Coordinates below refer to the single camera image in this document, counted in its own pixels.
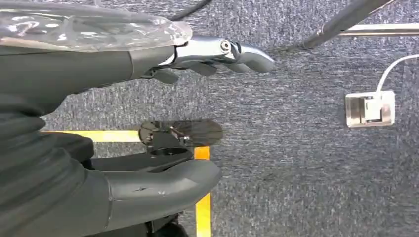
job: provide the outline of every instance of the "metal pole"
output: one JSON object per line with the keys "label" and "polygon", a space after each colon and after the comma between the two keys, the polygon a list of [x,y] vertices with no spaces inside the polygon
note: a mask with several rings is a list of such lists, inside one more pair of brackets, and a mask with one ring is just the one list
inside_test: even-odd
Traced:
{"label": "metal pole", "polygon": [[304,49],[314,49],[395,1],[396,0],[355,0],[334,16],[316,33],[304,40],[301,47]]}
{"label": "metal pole", "polygon": [[419,23],[356,25],[341,32],[339,36],[383,37],[418,36]]}

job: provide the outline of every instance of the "yellow tape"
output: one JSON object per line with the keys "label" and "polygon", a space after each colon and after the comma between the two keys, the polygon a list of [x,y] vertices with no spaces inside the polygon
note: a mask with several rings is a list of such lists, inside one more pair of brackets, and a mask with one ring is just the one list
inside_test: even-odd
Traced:
{"label": "yellow tape", "polygon": [[54,131],[77,134],[93,142],[140,142],[138,131]]}
{"label": "yellow tape", "polygon": [[[209,147],[196,147],[195,159],[210,159]],[[205,195],[195,206],[197,237],[211,237],[211,194]]]}

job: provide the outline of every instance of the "electrical outlet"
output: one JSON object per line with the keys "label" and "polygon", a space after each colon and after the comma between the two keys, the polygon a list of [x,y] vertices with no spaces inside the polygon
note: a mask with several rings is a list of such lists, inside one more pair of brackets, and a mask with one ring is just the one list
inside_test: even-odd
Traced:
{"label": "electrical outlet", "polygon": [[395,94],[379,91],[345,97],[346,125],[351,128],[390,126],[395,122]]}

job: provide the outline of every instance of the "clear plastic cover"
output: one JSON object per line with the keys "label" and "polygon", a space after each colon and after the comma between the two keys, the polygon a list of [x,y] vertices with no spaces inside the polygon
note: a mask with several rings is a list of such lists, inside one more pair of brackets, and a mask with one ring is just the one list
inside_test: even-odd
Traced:
{"label": "clear plastic cover", "polygon": [[182,45],[185,22],[88,5],[0,1],[0,45],[78,52]]}

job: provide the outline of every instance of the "gray carpet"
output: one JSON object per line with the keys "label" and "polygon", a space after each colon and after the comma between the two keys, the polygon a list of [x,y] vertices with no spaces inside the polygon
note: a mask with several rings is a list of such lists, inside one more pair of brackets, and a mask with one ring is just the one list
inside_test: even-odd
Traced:
{"label": "gray carpet", "polygon": [[[104,1],[169,16],[195,0]],[[176,86],[131,81],[69,97],[48,130],[131,129],[147,119],[213,118],[225,139],[212,149],[224,177],[213,192],[215,237],[416,237],[419,234],[418,60],[401,63],[392,127],[348,129],[343,98],[375,90],[394,60],[417,53],[416,38],[340,38],[313,53],[300,42],[349,0],[215,0],[188,18],[196,33],[255,44],[277,60],[267,74],[183,72]],[[419,21],[400,0],[367,23]],[[141,147],[98,144],[100,157]],[[194,235],[193,211],[182,219]]]}

